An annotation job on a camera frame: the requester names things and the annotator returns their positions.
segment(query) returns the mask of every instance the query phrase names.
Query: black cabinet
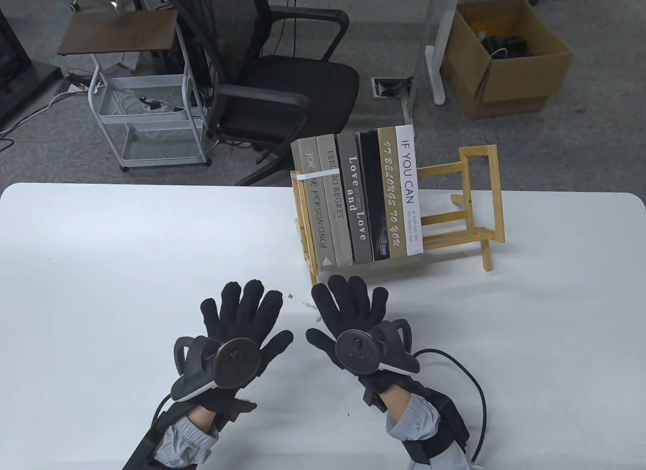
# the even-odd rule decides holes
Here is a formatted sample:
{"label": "black cabinet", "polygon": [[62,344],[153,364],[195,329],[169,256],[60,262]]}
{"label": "black cabinet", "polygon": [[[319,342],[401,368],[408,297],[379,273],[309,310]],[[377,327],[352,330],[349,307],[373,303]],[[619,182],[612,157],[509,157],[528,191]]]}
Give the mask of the black cabinet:
{"label": "black cabinet", "polygon": [[0,9],[0,130],[61,77],[60,68],[29,59]]}

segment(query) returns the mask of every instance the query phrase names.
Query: chair armrest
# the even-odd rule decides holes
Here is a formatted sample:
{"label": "chair armrest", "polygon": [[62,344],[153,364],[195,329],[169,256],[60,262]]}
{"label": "chair armrest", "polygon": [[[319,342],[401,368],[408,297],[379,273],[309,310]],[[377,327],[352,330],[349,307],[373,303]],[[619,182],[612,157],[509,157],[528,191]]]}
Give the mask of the chair armrest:
{"label": "chair armrest", "polygon": [[285,103],[293,105],[301,110],[309,110],[310,101],[307,96],[300,93],[290,93],[274,89],[252,88],[249,86],[238,85],[215,85],[215,91],[222,96],[239,96],[251,100],[274,101],[275,103]]}
{"label": "chair armrest", "polygon": [[224,101],[217,101],[217,96],[236,96],[238,98],[249,98],[250,100],[259,101],[273,101],[274,103],[284,103],[285,105],[293,105],[300,109],[300,115],[297,121],[291,126],[291,131],[286,135],[285,142],[282,145],[288,148],[289,144],[296,138],[298,131],[304,126],[309,115],[309,106],[311,102],[304,94],[291,93],[286,91],[277,91],[265,88],[253,88],[249,86],[217,84],[214,87],[216,98],[216,108],[210,109],[208,124],[219,122],[222,113],[224,112]]}
{"label": "chair armrest", "polygon": [[312,19],[317,21],[336,22],[339,25],[337,36],[328,47],[321,61],[328,61],[334,53],[334,50],[341,42],[344,34],[348,31],[350,19],[348,15],[338,9],[315,9],[315,8],[289,8],[286,6],[271,6],[272,21],[276,22],[283,19]]}

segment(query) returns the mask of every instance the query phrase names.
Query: black book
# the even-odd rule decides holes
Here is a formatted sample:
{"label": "black book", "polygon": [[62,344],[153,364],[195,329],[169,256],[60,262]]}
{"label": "black book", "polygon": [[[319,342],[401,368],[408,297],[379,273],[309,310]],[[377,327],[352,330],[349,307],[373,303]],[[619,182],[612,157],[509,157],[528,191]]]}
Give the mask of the black book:
{"label": "black book", "polygon": [[390,258],[388,248],[388,223],[386,223],[386,203],[384,184],[381,180],[381,153],[379,136],[376,130],[358,134],[361,170],[364,178],[367,218],[372,240],[374,260]]}
{"label": "black book", "polygon": [[354,261],[355,263],[370,263],[372,261],[372,240],[370,239],[363,175],[355,134],[352,132],[339,133],[337,146]]}

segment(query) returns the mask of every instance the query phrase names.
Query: black arm brace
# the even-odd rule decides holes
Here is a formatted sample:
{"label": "black arm brace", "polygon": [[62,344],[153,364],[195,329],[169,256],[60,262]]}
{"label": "black arm brace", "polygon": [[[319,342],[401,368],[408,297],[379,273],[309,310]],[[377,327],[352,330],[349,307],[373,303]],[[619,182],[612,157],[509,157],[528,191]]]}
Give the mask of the black arm brace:
{"label": "black arm brace", "polygon": [[[431,458],[444,452],[454,441],[466,453],[469,431],[451,398],[407,377],[402,377],[397,385],[406,391],[422,396],[440,414],[438,432],[434,436],[427,440],[402,442],[411,460],[415,463],[429,465]],[[365,390],[364,401],[368,406],[376,406],[381,412],[387,410],[379,395],[369,389]]]}
{"label": "black arm brace", "polygon": [[[162,412],[150,426],[136,449],[134,449],[123,470],[160,470],[160,468],[168,468],[159,463],[159,461],[154,460],[155,450],[157,450],[159,443],[162,442],[166,430],[196,407],[198,407],[198,403],[189,400],[182,403],[173,403],[168,410]],[[228,422],[234,422],[237,417],[237,414],[220,413],[216,415],[213,423],[215,428],[221,431]],[[197,465],[189,465],[182,470],[195,470],[196,468]]]}

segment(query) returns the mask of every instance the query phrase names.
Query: rolling cart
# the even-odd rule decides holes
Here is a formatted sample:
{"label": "rolling cart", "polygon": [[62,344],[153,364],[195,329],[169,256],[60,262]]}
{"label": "rolling cart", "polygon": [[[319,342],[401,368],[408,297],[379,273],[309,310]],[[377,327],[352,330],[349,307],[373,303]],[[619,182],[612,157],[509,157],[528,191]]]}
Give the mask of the rolling cart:
{"label": "rolling cart", "polygon": [[[188,59],[177,12],[78,14],[72,17],[58,54],[89,54],[94,75],[88,102],[120,168],[172,165],[210,166],[203,147],[206,112]],[[175,37],[184,57],[180,75],[110,78],[99,53],[168,50]],[[104,89],[98,98],[99,80]],[[108,125],[122,125],[125,141],[117,145]]]}

